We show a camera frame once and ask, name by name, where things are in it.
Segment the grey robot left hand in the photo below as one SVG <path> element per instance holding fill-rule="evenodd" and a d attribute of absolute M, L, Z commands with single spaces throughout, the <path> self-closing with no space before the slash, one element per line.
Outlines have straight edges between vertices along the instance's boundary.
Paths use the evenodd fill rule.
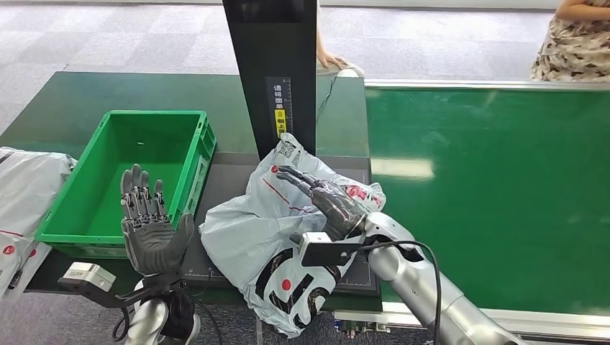
<path fill-rule="evenodd" d="M 148 172 L 138 164 L 123 172 L 120 193 L 122 234 L 134 269 L 144 276 L 181 271 L 194 235 L 194 215 L 184 213 L 174 228 L 166 211 L 162 180 L 151 188 Z"/>

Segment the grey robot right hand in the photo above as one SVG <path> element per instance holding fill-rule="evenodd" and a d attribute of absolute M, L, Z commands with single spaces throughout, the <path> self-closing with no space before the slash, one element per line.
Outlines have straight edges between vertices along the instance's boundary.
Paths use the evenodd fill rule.
<path fill-rule="evenodd" d="M 296 186 L 325 215 L 327 221 L 323 232 L 332 241 L 351 239 L 362 234 L 365 211 L 338 184 L 320 180 L 288 165 L 279 165 L 277 169 L 278 179 Z"/>

